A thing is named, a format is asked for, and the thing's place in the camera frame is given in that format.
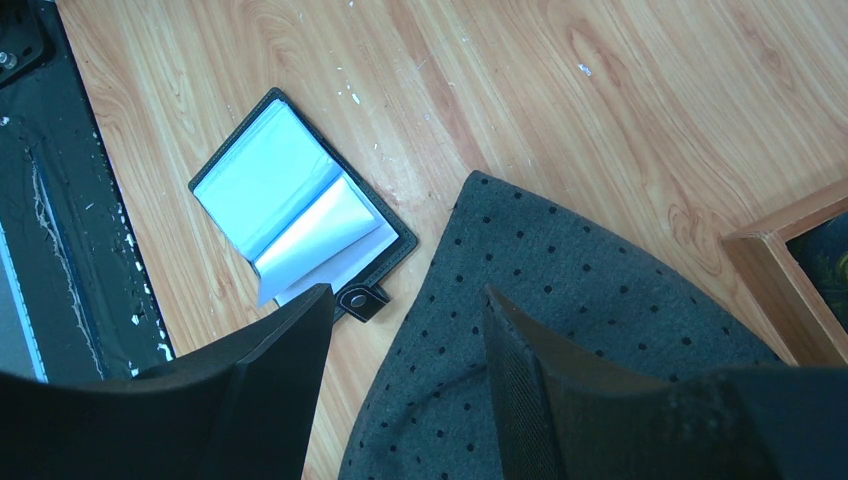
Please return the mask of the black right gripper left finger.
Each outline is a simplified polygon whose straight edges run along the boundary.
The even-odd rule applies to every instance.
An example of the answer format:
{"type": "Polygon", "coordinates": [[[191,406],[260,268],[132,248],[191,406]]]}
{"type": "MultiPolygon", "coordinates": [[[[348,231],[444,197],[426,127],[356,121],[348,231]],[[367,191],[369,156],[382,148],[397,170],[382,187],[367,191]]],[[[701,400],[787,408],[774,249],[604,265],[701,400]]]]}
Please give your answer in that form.
{"type": "Polygon", "coordinates": [[[5,479],[298,479],[334,322],[318,284],[128,380],[1,378],[5,479]]]}

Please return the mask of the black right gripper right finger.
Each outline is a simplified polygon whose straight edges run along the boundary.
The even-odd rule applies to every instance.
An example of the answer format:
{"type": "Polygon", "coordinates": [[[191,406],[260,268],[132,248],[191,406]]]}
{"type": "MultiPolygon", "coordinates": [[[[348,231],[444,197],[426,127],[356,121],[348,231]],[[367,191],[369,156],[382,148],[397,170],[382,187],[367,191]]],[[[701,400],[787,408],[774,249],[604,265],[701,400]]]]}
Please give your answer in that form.
{"type": "Polygon", "coordinates": [[[596,356],[492,286],[483,296],[507,479],[847,475],[843,368],[722,368],[669,383],[596,356]]]}

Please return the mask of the black card holder wallet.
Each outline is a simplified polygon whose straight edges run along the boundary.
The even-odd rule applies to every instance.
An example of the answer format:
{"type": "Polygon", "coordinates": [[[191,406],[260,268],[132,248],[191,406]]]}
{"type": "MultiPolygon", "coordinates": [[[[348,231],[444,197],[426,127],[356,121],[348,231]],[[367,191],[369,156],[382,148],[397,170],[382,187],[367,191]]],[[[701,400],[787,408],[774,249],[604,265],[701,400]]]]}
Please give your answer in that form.
{"type": "Polygon", "coordinates": [[[270,89],[188,188],[283,306],[327,284],[340,319],[390,301],[382,279],[417,246],[412,230],[279,88],[270,89]]]}

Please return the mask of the dark grey dotted cloth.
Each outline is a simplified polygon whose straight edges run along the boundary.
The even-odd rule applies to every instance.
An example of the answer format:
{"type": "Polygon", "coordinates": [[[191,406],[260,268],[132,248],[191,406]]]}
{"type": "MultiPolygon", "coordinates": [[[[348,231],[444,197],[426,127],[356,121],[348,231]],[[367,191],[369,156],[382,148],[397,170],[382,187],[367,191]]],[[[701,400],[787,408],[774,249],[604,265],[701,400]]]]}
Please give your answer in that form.
{"type": "Polygon", "coordinates": [[[606,360],[676,382],[778,356],[673,268],[482,172],[463,185],[354,424],[343,479],[499,479],[483,338],[492,285],[606,360]]]}

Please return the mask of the wooden compartment tray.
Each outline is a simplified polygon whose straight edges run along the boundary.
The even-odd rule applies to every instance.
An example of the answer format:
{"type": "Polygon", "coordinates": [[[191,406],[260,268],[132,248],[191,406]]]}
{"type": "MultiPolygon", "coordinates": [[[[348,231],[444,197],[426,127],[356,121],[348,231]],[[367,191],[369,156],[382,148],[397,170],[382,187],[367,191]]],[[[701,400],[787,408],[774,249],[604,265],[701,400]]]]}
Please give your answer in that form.
{"type": "Polygon", "coordinates": [[[847,333],[788,242],[847,212],[847,181],[832,183],[720,240],[733,267],[804,366],[847,364],[847,333]]]}

